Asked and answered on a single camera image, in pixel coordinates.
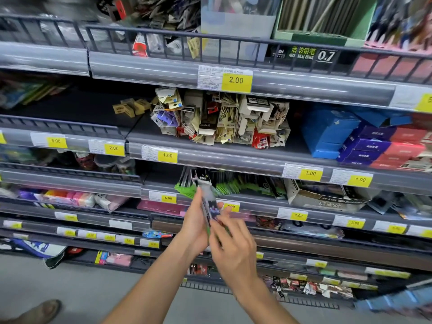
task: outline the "right hand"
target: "right hand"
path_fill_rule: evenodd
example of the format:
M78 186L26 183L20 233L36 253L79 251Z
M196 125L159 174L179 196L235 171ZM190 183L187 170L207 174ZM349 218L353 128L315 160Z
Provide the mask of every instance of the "right hand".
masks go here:
M209 244L213 261L233 294L240 298L240 295L250 293L253 283L259 280L257 246L244 220L230 218L226 209L217 220L228 227L232 236L217 221L210 220Z

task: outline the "forearm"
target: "forearm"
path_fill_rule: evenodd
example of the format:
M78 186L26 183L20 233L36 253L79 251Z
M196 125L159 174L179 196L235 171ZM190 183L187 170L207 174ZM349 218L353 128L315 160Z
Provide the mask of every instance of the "forearm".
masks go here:
M265 283L257 278L248 291L237 299L255 324L299 324L291 314L271 295Z
M103 324L162 324L194 255L181 234L147 270Z

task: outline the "purple box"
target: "purple box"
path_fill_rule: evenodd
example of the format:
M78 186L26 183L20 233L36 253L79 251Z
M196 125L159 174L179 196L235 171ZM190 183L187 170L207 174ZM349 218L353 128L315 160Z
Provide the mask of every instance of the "purple box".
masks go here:
M381 152L353 150L343 145L340 149L340 155L336 160L339 162L345 162L348 160L355 162L373 162L377 160L380 155Z
M392 142L380 141L377 139L363 139L360 137L355 138L350 135L345 141L344 145L346 146L345 152L348 153L350 153L348 150L362 150L383 153L390 145L392 145Z
M343 164L354 164L354 165L369 166L369 165L372 164L373 162L355 161L355 160L345 159L342 163L343 163Z
M396 132L396 126L375 127L362 121L352 133L352 136L357 136L365 139L378 139L381 141L390 141L390 138Z

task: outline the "left hand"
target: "left hand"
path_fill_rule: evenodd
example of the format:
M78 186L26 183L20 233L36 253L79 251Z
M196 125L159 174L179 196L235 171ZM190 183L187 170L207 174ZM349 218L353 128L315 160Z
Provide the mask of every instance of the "left hand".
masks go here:
M202 191L197 187L190 207L184 216L183 226L177 236L181 236L183 243L186 243L191 256L195 258L208 247L208 233L206 220L201 208Z

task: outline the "floor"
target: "floor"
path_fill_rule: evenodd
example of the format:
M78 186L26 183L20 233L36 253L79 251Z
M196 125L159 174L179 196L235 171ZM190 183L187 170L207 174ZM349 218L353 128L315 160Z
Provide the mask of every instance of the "floor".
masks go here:
M60 264L49 270L41 260L0 254L0 318L18 316L47 299L63 302L53 324L93 324L117 304L139 274ZM387 314L359 313L284 304L301 324L427 323ZM252 323L232 295L180 288L164 324Z

